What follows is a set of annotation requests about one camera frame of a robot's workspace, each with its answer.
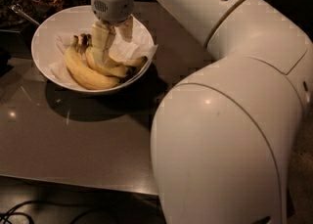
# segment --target black object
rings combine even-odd
[[[2,76],[8,70],[8,61],[10,59],[10,53],[0,47],[0,76]]]

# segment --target white bowl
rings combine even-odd
[[[51,72],[51,66],[63,61],[63,53],[56,44],[56,36],[60,33],[72,33],[79,35],[81,33],[91,33],[91,26],[97,20],[92,13],[91,6],[78,6],[62,10],[48,18],[35,31],[31,42],[32,58],[42,72],[42,74],[54,83],[69,90],[93,94],[106,95],[112,94],[125,88],[139,79],[152,63],[152,57],[148,58],[142,69],[131,79],[111,89],[89,90],[79,86],[72,78],[71,81],[61,80]],[[147,29],[134,18],[133,35],[144,31],[144,44],[154,45],[154,40]]]

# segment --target fruit bowl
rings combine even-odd
[[[97,18],[92,13],[91,6],[78,6],[58,12],[37,28],[31,42],[31,54],[36,66],[47,79],[76,92],[106,95],[129,86],[147,71],[152,63],[153,54],[147,56],[146,64],[136,75],[116,87],[104,90],[89,90],[79,86],[68,74],[64,64],[64,54],[58,47],[56,39],[60,34],[80,35],[81,33],[91,33],[91,27],[95,21],[97,21]],[[140,33],[141,44],[154,46],[154,40],[147,29],[136,18],[133,22],[133,37]],[[56,75],[56,67],[62,70],[60,75]]]

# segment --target white robotic arm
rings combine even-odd
[[[290,151],[312,97],[311,40],[263,0],[157,1],[217,61],[177,84],[155,115],[167,223],[287,223]],[[92,2],[102,21],[131,14]]]

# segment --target glossy table surface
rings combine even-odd
[[[149,70],[116,94],[68,91],[31,58],[9,60],[0,77],[0,175],[157,195],[150,154],[157,105],[211,58],[158,3],[136,3],[134,16],[158,49]]]

